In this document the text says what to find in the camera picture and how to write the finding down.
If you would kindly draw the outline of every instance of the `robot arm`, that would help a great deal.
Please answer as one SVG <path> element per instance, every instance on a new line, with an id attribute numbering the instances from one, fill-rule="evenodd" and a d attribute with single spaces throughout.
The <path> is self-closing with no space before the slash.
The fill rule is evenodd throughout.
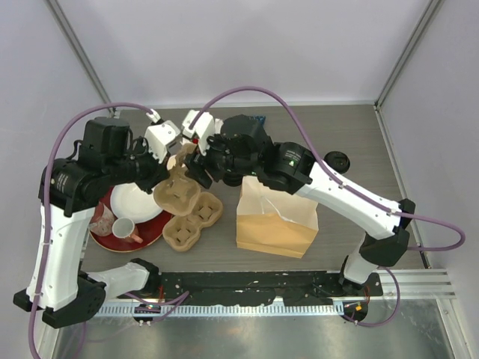
<path id="1" fill-rule="evenodd" d="M 292 142 L 273 143 L 253 117 L 228 118 L 215 133 L 213 117 L 202 114 L 189 128 L 197 111 L 183 121 L 183 136 L 198 142 L 186 157 L 187 175 L 209 188 L 214 181 L 240 185 L 243 176 L 256 176 L 267 187 L 317 201 L 355 222 L 366 232 L 364 240 L 344 261 L 341 284 L 346 291 L 361 289 L 377 266 L 393 266 L 405 253 L 409 222 L 378 210 L 335 181 L 316 163 L 310 150 Z M 395 212 L 413 213 L 410 200 L 394 202 L 377 196 L 330 169 L 342 183 L 353 187 Z"/>
<path id="2" fill-rule="evenodd" d="M 179 135 L 180 130 L 166 121 L 149 126 L 144 138 L 133 140 L 126 121 L 99 117 L 85 126 L 78 159 L 71 156 L 55 160 L 49 184 L 52 235 L 38 304 L 45 310 L 45 323 L 61 328 L 84 322 L 105 300 L 131 291 L 152 292 L 158 287 L 159 269 L 145 261 L 132 260 L 120 268 L 86 274 L 79 273 L 80 256 L 100 198 L 111 186 L 129 182 L 151 193 L 156 184 L 168 178 L 168 148 Z M 43 178 L 44 175 L 40 185 L 42 203 Z M 44 212 L 42 204 L 41 238 Z M 35 295 L 43 245 L 40 240 L 30 285 L 15 294 L 13 300 L 27 311 Z"/>

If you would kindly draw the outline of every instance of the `black round object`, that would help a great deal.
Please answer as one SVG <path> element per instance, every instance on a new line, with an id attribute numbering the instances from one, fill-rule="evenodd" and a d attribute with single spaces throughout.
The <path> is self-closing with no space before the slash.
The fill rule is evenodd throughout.
<path id="1" fill-rule="evenodd" d="M 351 167 L 349 157 L 339 151 L 327 153 L 326 156 L 324 156 L 324 162 L 339 174 L 345 174 Z"/>
<path id="2" fill-rule="evenodd" d="M 223 176 L 223 182 L 230 187 L 238 187 L 242 183 L 242 174 L 229 174 Z"/>

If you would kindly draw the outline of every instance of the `white plate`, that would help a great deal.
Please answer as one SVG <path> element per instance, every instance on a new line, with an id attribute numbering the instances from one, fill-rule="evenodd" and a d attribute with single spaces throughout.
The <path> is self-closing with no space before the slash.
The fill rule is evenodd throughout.
<path id="1" fill-rule="evenodd" d="M 153 194 L 143 192 L 135 183 L 116 185 L 110 199 L 113 213 L 135 223 L 143 223 L 159 215 L 163 208 L 153 199 Z"/>

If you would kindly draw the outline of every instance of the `wooden surface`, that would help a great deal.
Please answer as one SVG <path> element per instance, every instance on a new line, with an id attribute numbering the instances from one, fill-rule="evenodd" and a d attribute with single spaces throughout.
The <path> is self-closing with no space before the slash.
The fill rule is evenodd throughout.
<path id="1" fill-rule="evenodd" d="M 351 168 L 346 177 L 380 196 L 401 199 L 373 106 L 298 106 L 294 110 L 320 154 L 338 150 L 349 156 Z M 187 111 L 171 109 L 159 113 L 164 119 L 180 123 Z M 214 108 L 211 113 L 223 119 L 235 114 L 266 115 L 265 128 L 274 141 L 295 141 L 305 145 L 292 120 L 280 107 Z M 135 135 L 144 134 L 148 122 L 140 111 L 123 111 L 121 117 L 131 120 Z M 344 257 L 364 237 L 364 231 L 353 222 L 319 205 L 320 231 L 302 259 L 239 249 L 236 247 L 239 189 L 222 183 L 213 184 L 210 191 L 223 202 L 225 211 L 216 224 L 202 231 L 200 240 L 190 251 L 177 253 L 160 239 L 141 251 L 117 254 L 91 241 L 82 270 L 111 269 L 136 257 L 154 263 L 162 271 L 339 270 Z M 423 267 L 419 254 L 408 252 L 395 268 Z"/>

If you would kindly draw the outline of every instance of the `blue object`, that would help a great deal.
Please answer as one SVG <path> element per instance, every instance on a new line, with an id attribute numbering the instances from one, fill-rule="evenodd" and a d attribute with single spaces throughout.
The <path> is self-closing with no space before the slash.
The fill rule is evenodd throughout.
<path id="1" fill-rule="evenodd" d="M 264 123 L 266 122 L 266 116 L 254 116 L 254 118 L 260 121 L 261 126 L 264 126 Z"/>

